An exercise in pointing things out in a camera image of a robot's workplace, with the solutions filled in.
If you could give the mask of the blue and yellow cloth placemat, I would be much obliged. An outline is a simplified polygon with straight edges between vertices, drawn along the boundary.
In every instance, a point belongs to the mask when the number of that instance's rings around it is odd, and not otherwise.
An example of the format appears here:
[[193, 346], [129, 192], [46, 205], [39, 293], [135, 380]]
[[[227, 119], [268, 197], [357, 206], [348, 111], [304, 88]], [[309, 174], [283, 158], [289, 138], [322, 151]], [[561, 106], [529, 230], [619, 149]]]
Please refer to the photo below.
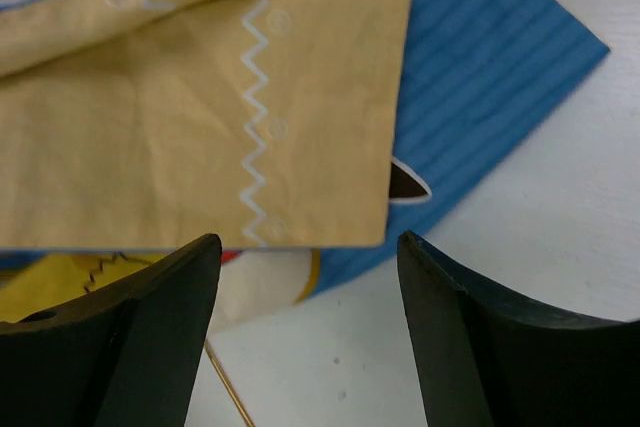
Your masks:
[[216, 328], [437, 225], [608, 55], [556, 0], [27, 0], [1, 10], [1, 318], [207, 233]]

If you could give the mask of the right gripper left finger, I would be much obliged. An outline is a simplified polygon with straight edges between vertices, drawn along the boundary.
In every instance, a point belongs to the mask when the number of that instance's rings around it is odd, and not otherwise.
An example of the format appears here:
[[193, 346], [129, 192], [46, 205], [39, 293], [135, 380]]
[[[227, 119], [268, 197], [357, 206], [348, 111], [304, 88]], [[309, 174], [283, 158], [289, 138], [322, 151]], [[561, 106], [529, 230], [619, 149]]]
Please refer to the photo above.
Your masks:
[[92, 293], [1, 325], [4, 426], [182, 426], [221, 269], [206, 234]]

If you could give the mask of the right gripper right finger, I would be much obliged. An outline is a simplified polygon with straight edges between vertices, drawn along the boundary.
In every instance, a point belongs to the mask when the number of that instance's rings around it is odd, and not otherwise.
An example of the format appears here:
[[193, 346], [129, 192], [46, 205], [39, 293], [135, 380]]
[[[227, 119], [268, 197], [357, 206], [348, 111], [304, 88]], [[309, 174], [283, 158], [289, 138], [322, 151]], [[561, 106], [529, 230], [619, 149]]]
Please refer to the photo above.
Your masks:
[[403, 233], [397, 268], [431, 426], [635, 426], [639, 324], [516, 292]]

